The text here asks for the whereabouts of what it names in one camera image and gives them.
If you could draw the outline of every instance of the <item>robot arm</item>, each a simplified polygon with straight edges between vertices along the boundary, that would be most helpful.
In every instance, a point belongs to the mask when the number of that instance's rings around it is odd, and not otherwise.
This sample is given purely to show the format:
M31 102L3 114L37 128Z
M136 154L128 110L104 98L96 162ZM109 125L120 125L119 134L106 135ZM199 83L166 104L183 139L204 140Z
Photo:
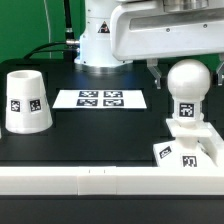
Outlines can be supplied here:
M148 0L122 2L111 17L111 48L118 60L147 59L223 53L224 1ZM217 69L222 84L224 63Z

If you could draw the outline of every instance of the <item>black table surface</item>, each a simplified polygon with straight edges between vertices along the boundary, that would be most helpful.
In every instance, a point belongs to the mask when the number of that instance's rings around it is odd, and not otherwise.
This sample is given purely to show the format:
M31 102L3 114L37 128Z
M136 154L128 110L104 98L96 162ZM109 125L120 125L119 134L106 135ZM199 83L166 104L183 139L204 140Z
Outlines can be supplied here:
M167 73L171 65L161 64ZM5 129L6 75L42 72L53 125L19 135ZM142 90L147 109L52 109L61 89ZM224 137L223 87L203 102L205 121ZM62 60L0 64L0 166L156 166L153 144L173 139L165 119L173 101L157 90L144 62L116 74L91 74ZM223 196L1 196L0 223L223 223Z

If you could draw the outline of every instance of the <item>white cone-shaped cup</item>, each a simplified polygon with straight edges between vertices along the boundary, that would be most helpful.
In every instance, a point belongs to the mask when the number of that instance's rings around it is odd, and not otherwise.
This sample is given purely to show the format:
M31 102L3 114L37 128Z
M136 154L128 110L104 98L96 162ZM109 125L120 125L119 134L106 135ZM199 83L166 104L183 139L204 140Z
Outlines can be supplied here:
M34 70L7 75L6 129L19 134L44 131L52 125L42 74Z

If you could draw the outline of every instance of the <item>printed marker sheet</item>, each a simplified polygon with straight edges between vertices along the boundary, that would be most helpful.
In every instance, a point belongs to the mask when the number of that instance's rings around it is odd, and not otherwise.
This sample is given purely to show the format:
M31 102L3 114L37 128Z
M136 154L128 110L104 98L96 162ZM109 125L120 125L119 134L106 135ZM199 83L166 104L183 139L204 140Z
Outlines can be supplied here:
M146 109L141 90L60 90L55 109Z

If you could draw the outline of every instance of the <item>white pawn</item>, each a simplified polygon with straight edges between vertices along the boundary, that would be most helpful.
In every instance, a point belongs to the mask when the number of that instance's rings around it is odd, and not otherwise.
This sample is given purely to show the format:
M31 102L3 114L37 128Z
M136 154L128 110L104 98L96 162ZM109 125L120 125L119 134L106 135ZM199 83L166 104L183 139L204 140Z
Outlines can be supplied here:
M183 60L168 74L168 89L174 100L173 119L167 119L176 139L154 145L158 166L214 167L212 159L198 142L199 137L211 137L203 122L201 102L210 87L210 73L196 60Z

